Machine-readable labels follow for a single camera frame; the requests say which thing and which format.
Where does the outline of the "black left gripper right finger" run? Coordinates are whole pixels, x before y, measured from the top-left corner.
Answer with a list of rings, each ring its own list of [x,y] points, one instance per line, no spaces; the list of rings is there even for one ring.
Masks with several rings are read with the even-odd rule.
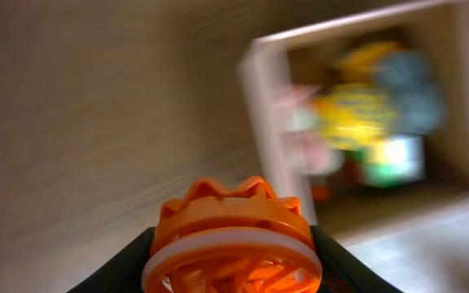
[[[318,293],[401,293],[316,225],[310,226],[322,282]]]

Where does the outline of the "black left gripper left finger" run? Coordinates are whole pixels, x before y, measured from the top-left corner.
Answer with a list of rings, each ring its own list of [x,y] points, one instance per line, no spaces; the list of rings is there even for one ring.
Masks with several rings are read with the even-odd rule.
[[[155,227],[144,230],[68,293],[143,293],[142,271],[150,259],[155,230]]]

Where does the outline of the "orange lattice ball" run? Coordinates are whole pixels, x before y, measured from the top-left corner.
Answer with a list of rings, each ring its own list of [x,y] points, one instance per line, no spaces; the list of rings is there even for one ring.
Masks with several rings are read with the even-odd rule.
[[[262,177],[234,189],[196,181],[160,209],[142,271],[145,292],[300,292],[322,283],[322,264],[297,197]]]

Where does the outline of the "white duck toy pink hat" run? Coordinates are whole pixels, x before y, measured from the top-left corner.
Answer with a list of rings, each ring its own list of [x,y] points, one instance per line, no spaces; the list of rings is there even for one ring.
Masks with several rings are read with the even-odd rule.
[[[344,156],[321,133],[322,119],[313,105],[319,90],[316,85],[292,85],[275,106],[283,123],[287,166],[308,181],[313,200],[323,202],[331,197],[327,179],[340,170]]]

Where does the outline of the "colourful puzzle cube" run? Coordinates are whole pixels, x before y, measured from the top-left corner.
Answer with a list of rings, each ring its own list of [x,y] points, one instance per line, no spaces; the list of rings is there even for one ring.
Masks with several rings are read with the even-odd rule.
[[[424,179],[423,139],[397,135],[362,150],[362,183],[377,188],[401,186]]]

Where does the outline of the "yellow ball with blue letters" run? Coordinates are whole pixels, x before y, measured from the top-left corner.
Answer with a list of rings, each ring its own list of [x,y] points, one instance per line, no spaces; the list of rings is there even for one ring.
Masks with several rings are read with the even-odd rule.
[[[319,95],[313,108],[320,117],[320,132],[340,150],[368,147],[391,133],[397,118],[387,93],[365,84],[342,84]]]

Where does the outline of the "grey yellow toy truck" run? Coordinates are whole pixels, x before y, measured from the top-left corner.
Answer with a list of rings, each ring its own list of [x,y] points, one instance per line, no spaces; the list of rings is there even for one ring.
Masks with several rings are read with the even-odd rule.
[[[344,81],[382,90],[396,117],[397,133],[428,134],[439,129],[446,107],[424,56],[399,42],[367,42],[341,55],[336,66]]]

